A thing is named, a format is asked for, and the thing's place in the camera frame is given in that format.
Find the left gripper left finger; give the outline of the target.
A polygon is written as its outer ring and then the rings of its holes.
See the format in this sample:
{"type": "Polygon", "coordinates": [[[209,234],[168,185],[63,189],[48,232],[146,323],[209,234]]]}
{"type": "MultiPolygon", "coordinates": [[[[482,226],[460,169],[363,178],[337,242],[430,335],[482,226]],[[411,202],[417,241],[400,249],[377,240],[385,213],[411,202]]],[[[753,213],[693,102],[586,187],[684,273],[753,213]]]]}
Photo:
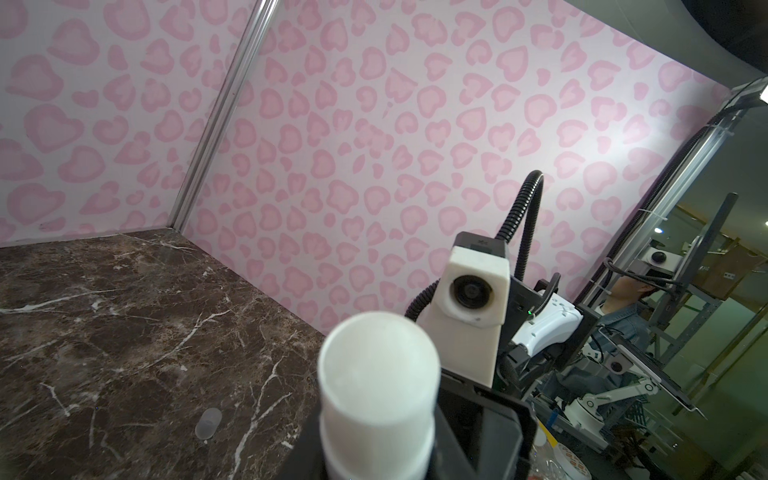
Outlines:
{"type": "Polygon", "coordinates": [[[326,480],[320,439],[320,411],[313,410],[304,423],[293,449],[279,468],[275,480],[326,480]]]}

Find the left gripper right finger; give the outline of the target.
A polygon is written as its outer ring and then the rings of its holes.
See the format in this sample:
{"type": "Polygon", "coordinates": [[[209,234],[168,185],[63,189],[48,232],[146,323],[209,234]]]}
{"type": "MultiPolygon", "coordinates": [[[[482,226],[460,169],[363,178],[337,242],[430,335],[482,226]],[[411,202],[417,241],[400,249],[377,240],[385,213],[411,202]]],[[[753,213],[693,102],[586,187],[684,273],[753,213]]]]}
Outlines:
{"type": "Polygon", "coordinates": [[[427,480],[471,480],[476,472],[470,465],[461,445],[440,407],[434,412],[435,438],[427,473],[427,480]]]}

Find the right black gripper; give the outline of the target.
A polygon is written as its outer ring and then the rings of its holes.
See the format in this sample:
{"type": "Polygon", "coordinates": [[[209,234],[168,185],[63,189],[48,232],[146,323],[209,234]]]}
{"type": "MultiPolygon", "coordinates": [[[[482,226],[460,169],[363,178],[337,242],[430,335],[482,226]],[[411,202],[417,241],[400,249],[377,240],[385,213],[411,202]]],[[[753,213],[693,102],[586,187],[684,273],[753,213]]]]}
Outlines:
{"type": "Polygon", "coordinates": [[[447,370],[437,397],[476,479],[525,480],[537,422],[531,407],[447,370]]]}

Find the white glue stick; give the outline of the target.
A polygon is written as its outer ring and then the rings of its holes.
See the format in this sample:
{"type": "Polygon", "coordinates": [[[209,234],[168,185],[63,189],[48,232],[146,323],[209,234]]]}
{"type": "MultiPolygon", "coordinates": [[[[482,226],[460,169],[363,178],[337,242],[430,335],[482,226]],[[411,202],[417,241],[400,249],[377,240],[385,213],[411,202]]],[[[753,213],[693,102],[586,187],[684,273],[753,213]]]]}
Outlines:
{"type": "Polygon", "coordinates": [[[317,374],[330,478],[425,478],[441,369],[421,327],[390,312],[357,314],[326,337],[317,374]]]}

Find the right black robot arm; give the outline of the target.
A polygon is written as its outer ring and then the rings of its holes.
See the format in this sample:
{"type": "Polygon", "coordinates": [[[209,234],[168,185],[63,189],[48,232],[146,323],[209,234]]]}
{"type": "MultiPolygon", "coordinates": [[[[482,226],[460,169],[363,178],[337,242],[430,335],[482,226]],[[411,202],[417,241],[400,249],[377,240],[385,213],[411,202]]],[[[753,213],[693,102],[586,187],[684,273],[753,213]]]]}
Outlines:
{"type": "Polygon", "coordinates": [[[516,330],[502,337],[489,386],[443,372],[428,478],[527,478],[538,426],[525,398],[578,356],[599,319],[558,296],[558,281],[512,283],[506,323],[516,330]]]}

